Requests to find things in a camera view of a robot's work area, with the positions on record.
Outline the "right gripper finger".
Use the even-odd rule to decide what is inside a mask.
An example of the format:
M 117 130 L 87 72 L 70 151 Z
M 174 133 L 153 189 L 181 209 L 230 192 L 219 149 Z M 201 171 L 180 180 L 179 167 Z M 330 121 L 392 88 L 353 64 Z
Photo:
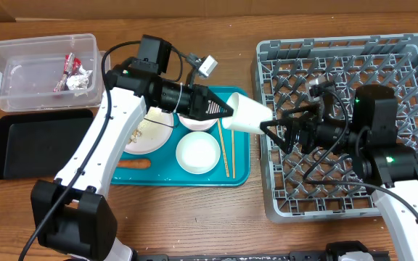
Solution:
M 270 127 L 285 127 L 283 136 L 272 132 Z M 260 129 L 285 153 L 291 154 L 294 145 L 298 142 L 298 124 L 292 119 L 263 121 Z
M 291 117 L 293 114 L 299 113 L 299 112 L 312 112 L 316 114 L 316 111 L 319 108 L 320 108 L 320 105 L 318 103 L 313 103 L 313 104 L 309 104 L 303 107 L 288 109 L 288 110 L 283 111 L 282 118 Z

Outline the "pink bowl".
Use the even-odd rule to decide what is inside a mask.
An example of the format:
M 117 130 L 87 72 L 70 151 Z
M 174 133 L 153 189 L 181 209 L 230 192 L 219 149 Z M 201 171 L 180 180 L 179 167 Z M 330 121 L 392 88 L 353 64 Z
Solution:
M 190 129 L 191 131 L 207 131 L 210 128 L 212 128 L 217 122 L 217 119 L 204 120 L 204 121 L 192 120 L 180 114 L 178 114 L 178 117 L 179 117 L 180 123 L 184 127 Z

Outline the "white paper cup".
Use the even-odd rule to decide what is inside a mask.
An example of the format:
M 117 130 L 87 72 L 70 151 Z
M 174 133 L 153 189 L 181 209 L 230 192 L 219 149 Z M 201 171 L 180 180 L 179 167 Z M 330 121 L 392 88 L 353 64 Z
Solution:
M 233 93 L 226 103 L 233 109 L 233 115 L 221 120 L 225 129 L 263 134 L 260 129 L 261 122 L 273 119 L 270 108 L 240 93 Z

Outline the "white round plate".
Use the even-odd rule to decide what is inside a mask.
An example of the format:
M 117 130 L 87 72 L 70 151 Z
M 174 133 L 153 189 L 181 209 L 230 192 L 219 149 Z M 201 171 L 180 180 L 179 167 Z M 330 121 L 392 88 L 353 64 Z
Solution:
M 170 138 L 174 127 L 173 115 L 151 107 L 138 127 L 132 132 L 124 149 L 129 154 L 149 154 Z

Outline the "white bowl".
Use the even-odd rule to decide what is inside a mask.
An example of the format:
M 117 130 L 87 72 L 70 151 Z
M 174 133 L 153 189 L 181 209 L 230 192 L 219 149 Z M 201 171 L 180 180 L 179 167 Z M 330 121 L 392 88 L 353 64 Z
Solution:
M 176 160 L 188 173 L 201 175 L 210 172 L 219 162 L 221 149 L 209 133 L 195 131 L 186 134 L 176 146 Z

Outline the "aluminium foil ball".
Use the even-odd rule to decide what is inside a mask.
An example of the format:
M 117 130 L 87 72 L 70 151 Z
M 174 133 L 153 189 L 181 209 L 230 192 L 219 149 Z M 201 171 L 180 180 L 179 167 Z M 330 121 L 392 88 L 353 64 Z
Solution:
M 86 89 L 89 85 L 89 79 L 92 73 L 92 70 L 80 68 L 78 72 L 67 78 L 65 84 L 67 89 L 70 91 Z

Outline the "red snack wrapper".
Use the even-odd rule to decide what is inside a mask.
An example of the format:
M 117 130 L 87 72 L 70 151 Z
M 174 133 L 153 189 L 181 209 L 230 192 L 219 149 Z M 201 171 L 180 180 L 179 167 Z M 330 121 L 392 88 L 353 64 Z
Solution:
M 54 92 L 64 91 L 67 89 L 67 80 L 70 76 L 76 74 L 81 66 L 81 61 L 70 52 L 65 56 L 63 74 L 60 81 L 54 87 Z

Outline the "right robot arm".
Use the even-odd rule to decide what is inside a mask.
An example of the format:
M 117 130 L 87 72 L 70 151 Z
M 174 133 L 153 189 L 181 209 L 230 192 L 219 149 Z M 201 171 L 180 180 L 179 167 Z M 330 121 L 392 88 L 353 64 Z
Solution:
M 335 83 L 311 84 L 313 104 L 283 112 L 278 120 L 263 121 L 260 129 L 286 154 L 300 144 L 304 154 L 320 147 L 325 154 L 348 154 L 358 181 L 312 180 L 315 163 L 303 182 L 315 186 L 364 187 L 372 195 L 390 232 L 400 260 L 418 260 L 418 154 L 397 141 L 398 100 L 391 87 L 359 86 L 353 112 L 343 120 L 330 116 L 334 105 L 345 109 Z

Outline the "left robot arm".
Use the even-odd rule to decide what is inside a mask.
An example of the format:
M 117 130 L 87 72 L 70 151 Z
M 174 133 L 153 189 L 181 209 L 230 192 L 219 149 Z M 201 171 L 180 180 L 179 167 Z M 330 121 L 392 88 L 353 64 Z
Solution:
M 113 173 L 134 129 L 153 107 L 193 120 L 233 115 L 208 87 L 163 78 L 175 52 L 171 43 L 145 35 L 137 44 L 135 57 L 101 71 L 100 108 L 72 158 L 53 181 L 34 185 L 31 242 L 80 260 L 134 260 L 135 251 L 117 237 L 118 222 L 107 203 Z

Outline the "grey dishwasher rack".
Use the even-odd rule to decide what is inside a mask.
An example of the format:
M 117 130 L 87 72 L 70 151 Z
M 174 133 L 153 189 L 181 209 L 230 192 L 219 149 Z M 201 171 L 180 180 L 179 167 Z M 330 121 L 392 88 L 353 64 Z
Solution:
M 331 115 L 353 112 L 364 84 L 391 87 L 398 100 L 398 141 L 418 153 L 418 33 L 261 41 L 252 63 L 253 95 L 274 119 L 309 105 L 307 83 L 335 82 L 340 102 Z M 275 223 L 376 216 L 378 209 L 353 172 L 351 158 L 324 149 L 284 153 L 261 136 L 261 175 L 266 217 Z

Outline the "pile of rice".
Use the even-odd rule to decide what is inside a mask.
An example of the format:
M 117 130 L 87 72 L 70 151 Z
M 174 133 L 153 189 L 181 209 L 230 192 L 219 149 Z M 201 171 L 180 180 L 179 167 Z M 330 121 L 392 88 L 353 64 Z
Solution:
M 173 115 L 163 112 L 161 109 L 151 107 L 144 119 L 139 123 L 137 129 L 142 136 L 160 136 L 172 130 Z

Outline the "pile of peanut shells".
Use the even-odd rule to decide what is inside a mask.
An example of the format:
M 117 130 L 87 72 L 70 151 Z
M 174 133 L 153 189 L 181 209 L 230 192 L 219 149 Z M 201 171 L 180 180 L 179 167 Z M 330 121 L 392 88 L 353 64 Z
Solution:
M 133 133 L 132 133 L 132 135 L 131 135 L 131 137 L 130 137 L 129 141 L 130 141 L 131 143 L 136 143 L 136 142 L 137 142 L 137 139 L 138 139 L 139 137 L 141 137 L 141 136 L 142 136 L 142 132 L 141 132 L 140 130 L 136 129 L 136 130 L 134 130 L 134 131 L 133 131 Z

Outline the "teal serving tray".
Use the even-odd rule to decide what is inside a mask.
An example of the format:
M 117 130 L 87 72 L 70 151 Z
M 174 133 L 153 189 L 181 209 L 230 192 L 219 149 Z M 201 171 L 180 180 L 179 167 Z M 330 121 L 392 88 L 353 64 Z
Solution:
M 116 168 L 111 184 L 124 186 L 220 186 L 234 187 L 242 185 L 250 174 L 250 135 L 223 129 L 224 146 L 230 170 L 235 174 L 226 175 L 224 159 L 220 158 L 217 165 L 207 173 L 192 174 L 185 171 L 177 162 L 176 147 L 178 142 L 190 130 L 184 127 L 177 116 L 173 117 L 177 124 L 174 129 L 167 125 L 169 121 L 160 120 L 159 126 L 170 134 L 169 139 L 157 150 L 148 154 L 130 154 L 124 152 L 122 160 L 147 158 L 151 166 L 136 170 Z

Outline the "orange carrot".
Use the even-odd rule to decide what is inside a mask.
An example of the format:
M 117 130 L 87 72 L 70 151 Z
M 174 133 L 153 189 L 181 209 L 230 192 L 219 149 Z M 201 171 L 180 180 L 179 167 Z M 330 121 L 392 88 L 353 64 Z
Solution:
M 123 159 L 120 160 L 117 164 L 119 168 L 134 169 L 134 170 L 144 170 L 151 166 L 151 161 L 149 159 Z

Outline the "clear plastic bin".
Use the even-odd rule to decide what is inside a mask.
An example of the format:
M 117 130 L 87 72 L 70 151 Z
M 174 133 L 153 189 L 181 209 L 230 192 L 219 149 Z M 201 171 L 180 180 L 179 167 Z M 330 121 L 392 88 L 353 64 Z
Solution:
M 93 71 L 89 85 L 54 92 L 70 52 L 81 61 L 80 68 Z M 102 55 L 90 33 L 0 41 L 0 109 L 22 112 L 98 106 L 104 89 L 101 67 L 110 66 Z

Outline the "black tray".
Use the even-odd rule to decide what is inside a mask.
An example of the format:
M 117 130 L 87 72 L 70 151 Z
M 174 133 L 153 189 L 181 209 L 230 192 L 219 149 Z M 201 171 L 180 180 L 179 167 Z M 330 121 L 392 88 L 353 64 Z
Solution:
M 94 119 L 89 109 L 0 119 L 0 180 L 53 177 L 73 156 Z

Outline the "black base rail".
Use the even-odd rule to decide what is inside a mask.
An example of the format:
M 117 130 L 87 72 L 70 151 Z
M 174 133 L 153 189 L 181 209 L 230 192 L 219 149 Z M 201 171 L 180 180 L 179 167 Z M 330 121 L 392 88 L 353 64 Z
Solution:
M 369 260 L 390 261 L 387 251 L 368 250 L 360 241 L 339 241 L 329 243 L 325 250 L 291 251 L 286 254 L 222 254 L 168 256 L 166 254 L 138 254 L 128 247 L 114 246 L 104 260 L 130 261 L 338 261 Z

